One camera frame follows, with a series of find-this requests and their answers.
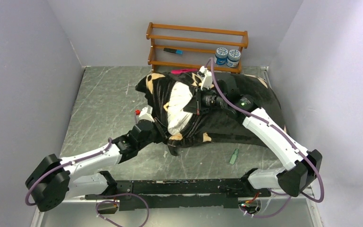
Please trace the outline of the black pillowcase with beige flowers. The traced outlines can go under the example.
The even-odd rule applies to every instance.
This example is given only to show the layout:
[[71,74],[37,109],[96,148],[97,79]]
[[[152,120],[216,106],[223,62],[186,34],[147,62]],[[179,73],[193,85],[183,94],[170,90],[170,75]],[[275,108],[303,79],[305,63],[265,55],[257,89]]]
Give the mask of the black pillowcase with beige flowers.
[[[216,73],[216,79],[222,91],[225,91],[226,86],[234,81],[243,95],[253,97],[254,101],[266,110],[273,121],[281,129],[285,129],[280,103],[265,80],[255,75],[220,72]],[[162,141],[166,145],[173,149],[198,146],[207,142],[265,146],[254,133],[221,110],[213,110],[202,116],[193,114],[188,125],[179,134],[171,135],[167,129],[167,107],[171,90],[176,82],[189,86],[192,93],[195,87],[200,86],[201,78],[193,72],[178,75],[169,72],[150,73],[135,86],[135,90],[144,93],[147,104],[153,108],[153,118],[165,127],[166,138]]]

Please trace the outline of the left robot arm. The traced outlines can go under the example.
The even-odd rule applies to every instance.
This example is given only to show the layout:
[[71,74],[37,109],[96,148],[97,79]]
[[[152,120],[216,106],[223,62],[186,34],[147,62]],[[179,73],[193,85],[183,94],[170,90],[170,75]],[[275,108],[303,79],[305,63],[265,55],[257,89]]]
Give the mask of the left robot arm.
[[47,155],[26,179],[25,204],[49,211],[65,199],[81,195],[112,198],[117,183],[111,174],[98,169],[134,158],[147,145],[162,142],[164,135],[159,123],[140,120],[126,134],[108,138],[97,149],[70,157]]

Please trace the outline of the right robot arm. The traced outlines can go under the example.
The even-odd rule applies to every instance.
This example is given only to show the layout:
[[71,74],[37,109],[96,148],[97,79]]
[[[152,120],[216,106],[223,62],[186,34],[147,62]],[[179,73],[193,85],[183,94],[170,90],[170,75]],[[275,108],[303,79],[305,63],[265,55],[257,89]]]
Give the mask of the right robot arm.
[[318,180],[322,202],[325,196],[324,183],[319,173],[322,154],[316,149],[309,151],[292,139],[271,119],[266,110],[259,107],[249,95],[238,95],[229,101],[220,91],[196,89],[194,95],[196,113],[220,109],[244,128],[254,133],[279,159],[281,168],[253,169],[241,183],[241,191],[253,196],[259,189],[278,188],[285,194],[297,197],[304,189]]

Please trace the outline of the white pillow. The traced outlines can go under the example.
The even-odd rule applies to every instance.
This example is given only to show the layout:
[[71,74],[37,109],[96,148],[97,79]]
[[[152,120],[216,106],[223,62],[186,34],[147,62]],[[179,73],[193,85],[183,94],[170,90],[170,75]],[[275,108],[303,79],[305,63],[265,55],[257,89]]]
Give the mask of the white pillow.
[[190,87],[181,82],[176,82],[171,90],[167,107],[167,129],[171,135],[179,134],[192,118],[192,113],[183,110],[191,99]]

